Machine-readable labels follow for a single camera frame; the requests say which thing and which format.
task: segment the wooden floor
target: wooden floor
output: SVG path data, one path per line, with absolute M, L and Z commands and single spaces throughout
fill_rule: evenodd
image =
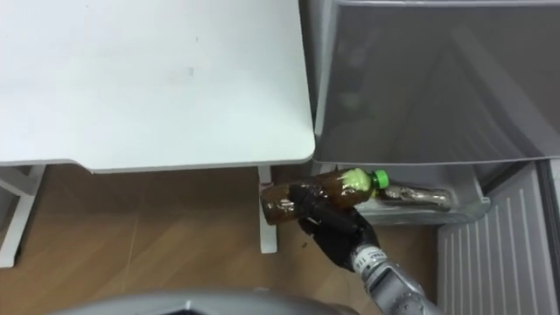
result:
M 360 279 L 296 224 L 280 227 L 279 253 L 260 254 L 256 168 L 92 175 L 50 166 L 33 213 L 17 266 L 0 269 L 0 314 L 193 287 L 266 287 L 378 313 Z M 435 229 L 376 231 L 434 298 Z

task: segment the white table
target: white table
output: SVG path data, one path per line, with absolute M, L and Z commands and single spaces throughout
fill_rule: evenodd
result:
M 0 267 L 45 165 L 257 165 L 269 184 L 270 165 L 314 148 L 297 0 L 0 2 L 0 186 L 22 196 Z

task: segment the plastic bottle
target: plastic bottle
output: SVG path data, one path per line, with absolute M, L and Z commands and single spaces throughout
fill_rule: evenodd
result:
M 274 185 L 261 192 L 262 210 L 270 225 L 296 220 L 302 216 L 288 199 L 290 185 L 305 186 L 317 195 L 328 198 L 333 206 L 343 210 L 369 200 L 376 195 L 377 190 L 389 185 L 389 178 L 383 170 L 367 173 L 355 168 Z

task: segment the gray object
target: gray object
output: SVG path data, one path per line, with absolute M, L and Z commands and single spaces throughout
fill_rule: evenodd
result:
M 560 156 L 559 4 L 311 0 L 315 160 Z
M 355 315 L 344 306 L 267 291 L 184 290 L 116 297 L 53 315 Z
M 348 259 L 365 284 L 367 294 L 387 315 L 443 314 L 385 253 L 371 244 L 355 248 Z M 116 297 L 55 315 L 358 315 L 342 305 L 327 305 L 309 298 L 288 297 L 267 291 L 187 290 Z

